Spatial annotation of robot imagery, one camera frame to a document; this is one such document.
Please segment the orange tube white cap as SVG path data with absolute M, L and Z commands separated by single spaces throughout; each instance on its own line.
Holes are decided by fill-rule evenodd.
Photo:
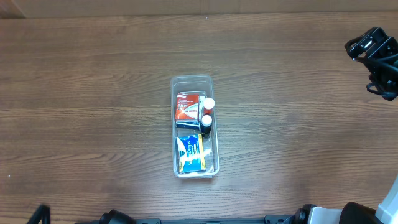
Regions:
M 213 109 L 215 107 L 215 101 L 213 98 L 205 98 L 203 100 L 203 114 L 211 116 L 213 113 Z

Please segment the dark brown bottle white cap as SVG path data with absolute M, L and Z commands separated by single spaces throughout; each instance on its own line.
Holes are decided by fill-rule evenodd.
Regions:
M 213 119 L 210 115 L 204 115 L 201 118 L 200 130 L 205 138 L 208 138 L 210 136 L 212 123 Z

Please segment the red white small box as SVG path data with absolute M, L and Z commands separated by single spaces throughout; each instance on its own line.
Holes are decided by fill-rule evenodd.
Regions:
M 179 93 L 176 96 L 175 120 L 178 122 L 198 122 L 199 94 Z

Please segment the white blue plaster box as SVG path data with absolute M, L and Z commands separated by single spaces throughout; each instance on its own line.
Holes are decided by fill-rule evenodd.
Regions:
M 176 125 L 199 128 L 200 127 L 201 117 L 202 117 L 203 100 L 204 99 L 205 99 L 205 97 L 203 95 L 199 94 L 199 117 L 198 117 L 198 122 L 189 123 L 189 122 L 178 122 L 178 121 L 175 120 Z

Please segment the blue yellow VapoDrops box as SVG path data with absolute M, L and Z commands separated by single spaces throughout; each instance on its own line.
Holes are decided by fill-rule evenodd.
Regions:
M 182 174 L 206 170 L 203 138 L 201 134 L 176 137 L 178 171 Z

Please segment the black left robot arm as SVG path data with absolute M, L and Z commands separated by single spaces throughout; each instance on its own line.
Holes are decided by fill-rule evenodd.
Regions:
M 99 224 L 136 224 L 136 221 L 129 215 L 117 210 L 111 210 L 101 216 Z

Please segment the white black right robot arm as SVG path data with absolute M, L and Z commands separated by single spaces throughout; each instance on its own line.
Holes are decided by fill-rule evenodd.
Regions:
M 368 92 L 387 101 L 397 98 L 397 41 L 380 27 L 373 27 L 363 35 L 345 44 L 349 57 L 363 64 L 370 72 L 366 85 Z M 397 181 L 395 180 L 385 199 L 372 209 L 356 202 L 347 203 L 342 209 L 329 209 L 304 205 L 294 215 L 278 218 L 282 224 L 397 224 Z

